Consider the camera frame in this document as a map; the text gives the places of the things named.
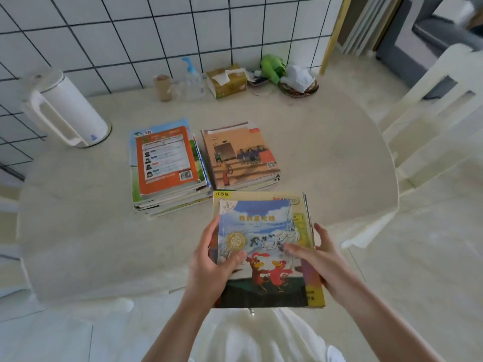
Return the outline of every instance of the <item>kettle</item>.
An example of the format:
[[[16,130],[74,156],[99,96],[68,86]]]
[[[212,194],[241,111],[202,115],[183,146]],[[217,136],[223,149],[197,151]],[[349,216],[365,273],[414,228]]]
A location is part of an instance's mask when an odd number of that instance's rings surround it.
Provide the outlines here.
[[[107,124],[60,70],[35,76],[21,110],[41,128],[47,127],[69,146],[98,144],[111,133]]]

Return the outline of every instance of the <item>tile wall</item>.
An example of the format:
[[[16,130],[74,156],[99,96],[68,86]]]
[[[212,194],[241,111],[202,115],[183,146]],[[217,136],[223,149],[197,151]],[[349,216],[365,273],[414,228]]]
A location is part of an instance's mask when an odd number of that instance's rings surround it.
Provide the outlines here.
[[[342,0],[0,0],[0,166],[22,176],[44,146],[18,79],[60,68],[87,97],[263,54],[320,66]]]

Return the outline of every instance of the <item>forearm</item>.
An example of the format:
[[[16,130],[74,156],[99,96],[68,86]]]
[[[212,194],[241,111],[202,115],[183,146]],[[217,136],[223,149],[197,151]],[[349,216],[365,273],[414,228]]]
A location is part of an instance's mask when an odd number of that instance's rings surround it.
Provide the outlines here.
[[[442,361],[420,335],[364,283],[355,286],[345,308],[381,362]]]
[[[182,301],[142,362],[186,362],[209,308]]]

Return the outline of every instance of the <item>sofa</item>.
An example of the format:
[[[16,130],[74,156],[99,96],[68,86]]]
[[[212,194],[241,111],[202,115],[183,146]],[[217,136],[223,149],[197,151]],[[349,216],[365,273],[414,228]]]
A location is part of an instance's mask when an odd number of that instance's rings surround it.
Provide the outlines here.
[[[379,48],[376,58],[413,87],[451,45],[463,43],[483,50],[483,38],[448,20],[432,16],[443,0],[403,0]],[[476,10],[483,0],[469,0]],[[442,80],[426,99],[445,95],[456,83]]]

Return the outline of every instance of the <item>table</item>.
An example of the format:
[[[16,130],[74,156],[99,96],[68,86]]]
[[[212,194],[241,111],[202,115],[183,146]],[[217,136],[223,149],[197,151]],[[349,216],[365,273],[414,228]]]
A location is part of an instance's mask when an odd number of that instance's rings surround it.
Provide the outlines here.
[[[44,305],[165,292],[185,285],[187,265],[212,216],[203,203],[155,219],[132,209],[131,129],[188,117],[193,133],[247,120],[260,127],[281,168],[274,190],[304,191],[314,221],[347,247],[365,246],[398,209],[392,158],[378,129],[320,79],[295,100],[273,86],[215,101],[161,103],[152,89],[90,98],[112,123],[86,149],[48,139],[20,197],[19,243]]]

